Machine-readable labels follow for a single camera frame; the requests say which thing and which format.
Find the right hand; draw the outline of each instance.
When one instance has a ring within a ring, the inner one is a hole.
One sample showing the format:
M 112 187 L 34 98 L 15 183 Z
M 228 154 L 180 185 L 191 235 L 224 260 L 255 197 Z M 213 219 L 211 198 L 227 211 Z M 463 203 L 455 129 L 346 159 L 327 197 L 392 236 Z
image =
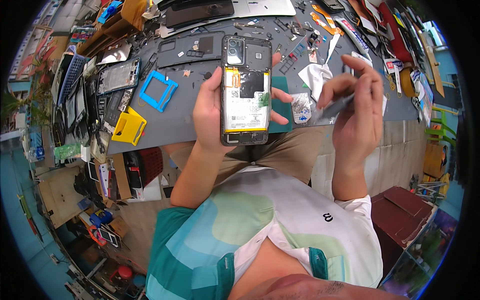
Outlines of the right hand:
M 355 92 L 353 103 L 341 111 L 333 130 L 335 169 L 351 173 L 361 169 L 364 159 L 375 149 L 382 136 L 383 81 L 379 73 L 361 59 L 342 55 L 343 63 L 361 74 L 335 76 L 325 83 L 317 108 Z

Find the blue plastic clip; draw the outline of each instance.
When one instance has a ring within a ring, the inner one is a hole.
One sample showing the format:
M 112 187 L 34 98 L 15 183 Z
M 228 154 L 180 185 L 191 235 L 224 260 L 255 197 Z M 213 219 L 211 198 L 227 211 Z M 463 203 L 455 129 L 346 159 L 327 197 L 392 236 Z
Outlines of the blue plastic clip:
M 155 100 L 150 95 L 147 95 L 145 93 L 145 90 L 152 81 L 152 78 L 158 79 L 160 82 L 167 85 L 167 89 L 165 90 L 165 92 L 163 92 L 163 95 L 159 100 Z M 142 85 L 142 89 L 140 90 L 140 98 L 143 99 L 146 103 L 156 108 L 158 111 L 163 112 L 178 86 L 178 83 L 176 83 L 175 81 L 171 79 L 166 80 L 165 77 L 159 72 L 152 71 L 148 75 L 147 79 L 145 79 L 144 85 Z
M 107 19 L 113 16 L 117 12 L 117 7 L 121 4 L 121 1 L 112 1 L 106 10 L 98 17 L 98 22 L 105 24 Z

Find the yellow phone holder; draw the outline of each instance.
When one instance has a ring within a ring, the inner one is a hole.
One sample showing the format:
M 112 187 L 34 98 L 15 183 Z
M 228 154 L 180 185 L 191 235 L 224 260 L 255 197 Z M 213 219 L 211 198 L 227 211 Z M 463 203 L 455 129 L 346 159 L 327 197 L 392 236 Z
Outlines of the yellow phone holder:
M 117 126 L 112 135 L 112 141 L 132 143 L 137 146 L 147 121 L 135 110 L 128 107 L 128 113 L 120 114 Z

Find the khaki pants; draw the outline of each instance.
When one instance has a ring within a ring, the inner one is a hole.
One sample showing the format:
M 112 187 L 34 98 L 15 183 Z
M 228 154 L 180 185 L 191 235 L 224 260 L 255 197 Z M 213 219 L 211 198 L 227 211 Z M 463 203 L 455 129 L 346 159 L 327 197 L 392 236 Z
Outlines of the khaki pants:
M 239 146 L 228 152 L 223 158 L 215 183 L 220 183 L 238 170 L 257 165 L 274 168 L 286 175 L 293 176 L 307 184 L 312 175 L 313 165 L 324 134 L 324 126 L 296 128 L 291 132 L 281 133 L 272 143 L 251 147 L 248 161 L 246 146 Z M 170 158 L 183 170 L 193 146 L 178 149 L 170 154 Z

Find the electrical outlet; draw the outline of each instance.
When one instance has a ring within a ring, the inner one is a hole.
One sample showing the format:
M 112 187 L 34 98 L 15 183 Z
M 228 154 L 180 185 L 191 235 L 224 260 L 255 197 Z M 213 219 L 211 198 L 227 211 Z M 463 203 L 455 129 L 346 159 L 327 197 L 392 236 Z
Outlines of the electrical outlet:
M 50 258 L 52 259 L 54 264 L 59 264 L 59 260 L 55 257 L 54 254 L 50 254 Z

